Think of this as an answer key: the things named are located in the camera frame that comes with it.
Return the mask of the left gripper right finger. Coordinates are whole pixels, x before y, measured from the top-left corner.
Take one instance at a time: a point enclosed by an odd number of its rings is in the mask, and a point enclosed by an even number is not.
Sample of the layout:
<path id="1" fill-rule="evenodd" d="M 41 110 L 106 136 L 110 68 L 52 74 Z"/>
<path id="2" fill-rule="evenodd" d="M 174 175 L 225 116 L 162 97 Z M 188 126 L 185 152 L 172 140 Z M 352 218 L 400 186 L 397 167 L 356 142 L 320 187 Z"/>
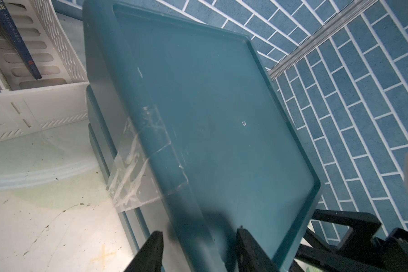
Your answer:
<path id="1" fill-rule="evenodd" d="M 238 228 L 236 233 L 236 259 L 240 272 L 278 272 L 273 261 L 244 228 Z"/>

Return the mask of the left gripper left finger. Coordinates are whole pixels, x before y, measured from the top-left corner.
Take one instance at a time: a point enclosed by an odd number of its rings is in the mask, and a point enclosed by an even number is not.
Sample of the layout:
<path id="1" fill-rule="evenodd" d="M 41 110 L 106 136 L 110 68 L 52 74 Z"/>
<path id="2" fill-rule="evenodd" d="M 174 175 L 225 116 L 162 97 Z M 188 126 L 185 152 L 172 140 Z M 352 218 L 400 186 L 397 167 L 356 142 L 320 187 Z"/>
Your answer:
<path id="1" fill-rule="evenodd" d="M 163 232 L 154 231 L 124 272 L 161 272 L 163 251 Z"/>

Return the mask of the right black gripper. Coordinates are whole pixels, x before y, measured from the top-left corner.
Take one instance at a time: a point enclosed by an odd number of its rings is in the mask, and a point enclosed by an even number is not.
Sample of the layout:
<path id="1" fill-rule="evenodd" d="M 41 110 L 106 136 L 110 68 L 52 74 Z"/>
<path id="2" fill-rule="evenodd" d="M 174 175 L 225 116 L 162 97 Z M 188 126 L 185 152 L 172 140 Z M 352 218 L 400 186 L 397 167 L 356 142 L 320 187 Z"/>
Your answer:
<path id="1" fill-rule="evenodd" d="M 297 260 L 324 272 L 408 272 L 408 231 L 395 228 L 379 239 L 382 223 L 370 213 L 317 209 L 312 218 L 349 229 L 337 246 L 307 230 L 308 245 L 299 246 Z"/>

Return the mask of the thin dark blue book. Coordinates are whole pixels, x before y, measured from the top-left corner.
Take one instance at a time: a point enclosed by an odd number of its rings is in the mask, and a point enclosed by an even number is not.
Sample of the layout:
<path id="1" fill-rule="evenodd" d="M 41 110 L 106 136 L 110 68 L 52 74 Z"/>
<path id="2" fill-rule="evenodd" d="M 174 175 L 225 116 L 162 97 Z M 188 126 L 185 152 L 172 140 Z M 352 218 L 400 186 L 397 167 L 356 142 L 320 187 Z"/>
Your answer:
<path id="1" fill-rule="evenodd" d="M 34 79 L 42 79 L 42 75 L 3 1 L 0 1 L 0 33 L 15 49 Z"/>

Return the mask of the floral table mat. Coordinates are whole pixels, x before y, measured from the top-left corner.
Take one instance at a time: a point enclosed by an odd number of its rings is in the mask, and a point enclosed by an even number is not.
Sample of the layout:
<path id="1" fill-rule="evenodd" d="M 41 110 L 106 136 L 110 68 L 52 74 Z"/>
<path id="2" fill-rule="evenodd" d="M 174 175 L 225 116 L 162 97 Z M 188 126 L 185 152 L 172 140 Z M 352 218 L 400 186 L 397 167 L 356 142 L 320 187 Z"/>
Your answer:
<path id="1" fill-rule="evenodd" d="M 88 121 L 0 142 L 0 272 L 122 272 L 133 256 Z"/>

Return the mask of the white file organizer rack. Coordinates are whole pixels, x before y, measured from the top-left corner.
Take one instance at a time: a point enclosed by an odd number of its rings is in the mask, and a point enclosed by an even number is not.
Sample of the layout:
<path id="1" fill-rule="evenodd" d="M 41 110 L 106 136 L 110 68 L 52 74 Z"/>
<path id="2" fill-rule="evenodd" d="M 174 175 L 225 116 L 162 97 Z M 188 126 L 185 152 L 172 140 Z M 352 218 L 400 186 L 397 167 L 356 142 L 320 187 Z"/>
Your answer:
<path id="1" fill-rule="evenodd" d="M 0 142 L 86 119 L 86 70 L 52 2 L 3 2 L 42 79 L 0 33 Z"/>

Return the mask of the clear tape piece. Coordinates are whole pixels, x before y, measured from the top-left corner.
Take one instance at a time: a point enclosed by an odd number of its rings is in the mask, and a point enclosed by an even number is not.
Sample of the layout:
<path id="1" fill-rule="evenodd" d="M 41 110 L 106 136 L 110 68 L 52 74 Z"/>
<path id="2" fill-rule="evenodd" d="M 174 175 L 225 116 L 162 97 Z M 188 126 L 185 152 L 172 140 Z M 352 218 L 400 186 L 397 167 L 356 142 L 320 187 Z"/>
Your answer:
<path id="1" fill-rule="evenodd" d="M 108 180 L 116 210 L 125 212 L 173 195 L 189 180 L 156 106 L 129 116 Z"/>

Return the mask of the teal three-drawer cabinet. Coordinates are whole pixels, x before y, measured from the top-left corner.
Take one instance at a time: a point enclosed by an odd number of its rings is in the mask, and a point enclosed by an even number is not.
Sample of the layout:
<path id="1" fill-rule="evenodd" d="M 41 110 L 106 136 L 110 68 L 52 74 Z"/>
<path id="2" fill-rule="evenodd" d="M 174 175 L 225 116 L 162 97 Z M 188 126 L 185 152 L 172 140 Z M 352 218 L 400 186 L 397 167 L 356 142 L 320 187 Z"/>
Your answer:
<path id="1" fill-rule="evenodd" d="M 156 106 L 188 185 L 120 212 L 140 250 L 163 232 L 164 272 L 236 272 L 247 229 L 286 272 L 321 181 L 248 36 L 132 1 L 83 4 L 89 131 L 108 186 L 126 119 Z"/>

